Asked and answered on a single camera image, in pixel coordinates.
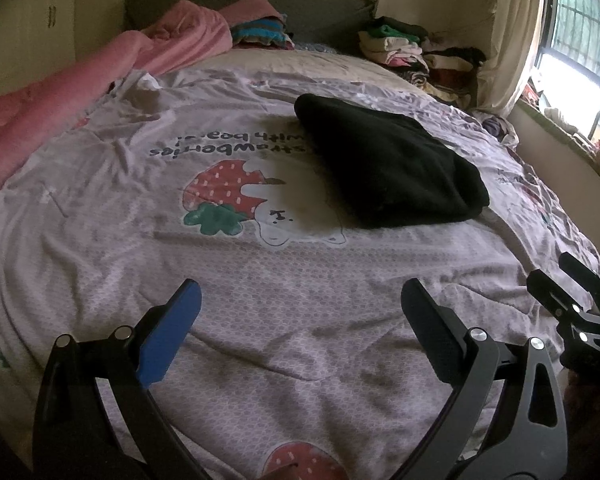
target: pink blanket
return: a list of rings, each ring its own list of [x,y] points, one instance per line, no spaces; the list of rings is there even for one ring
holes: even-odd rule
[[[131,69],[159,75],[231,47],[219,12],[181,0],[144,34],[123,32],[87,59],[0,97],[0,188],[31,153],[71,127]]]

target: blue gripper pad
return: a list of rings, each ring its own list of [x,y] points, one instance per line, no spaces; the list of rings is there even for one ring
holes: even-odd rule
[[[201,306],[200,286],[186,279],[167,302],[165,314],[140,346],[136,377],[143,388],[164,378]]]

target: strawberry print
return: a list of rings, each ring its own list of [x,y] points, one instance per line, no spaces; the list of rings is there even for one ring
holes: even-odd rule
[[[293,474],[296,475],[296,478],[349,480],[347,472],[334,458],[319,447],[312,446],[307,442],[289,442],[277,447],[267,458],[262,469],[262,476],[291,464],[295,465]]]
[[[199,225],[200,233],[213,236],[222,231],[235,236],[245,220],[253,220],[256,208],[266,199],[242,194],[245,184],[284,184],[258,171],[244,171],[244,160],[222,160],[197,174],[185,188],[182,206],[189,211],[184,225]]]

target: white curtain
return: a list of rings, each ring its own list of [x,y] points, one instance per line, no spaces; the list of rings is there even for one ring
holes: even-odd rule
[[[507,117],[536,60],[544,0],[498,0],[489,59],[478,70],[477,107]]]

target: black cloth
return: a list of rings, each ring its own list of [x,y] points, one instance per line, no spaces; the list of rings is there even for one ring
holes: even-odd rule
[[[415,119],[313,94],[295,110],[365,227],[459,222],[489,205],[478,169]]]
[[[393,18],[389,18],[388,16],[381,16],[380,18],[374,19],[371,22],[370,27],[382,27],[383,25],[389,25],[389,27],[394,28],[395,30],[403,34],[411,34],[412,36],[417,36],[420,38],[420,41],[424,41],[424,39],[429,35],[427,29],[424,27],[399,22],[398,20],[394,20]]]
[[[476,68],[481,66],[485,61],[487,61],[487,57],[484,55],[484,52],[481,51],[479,48],[475,48],[474,46],[452,46],[445,50],[434,50],[433,52],[425,52],[425,54],[436,54],[437,56],[447,57],[461,57],[465,61],[471,63]]]

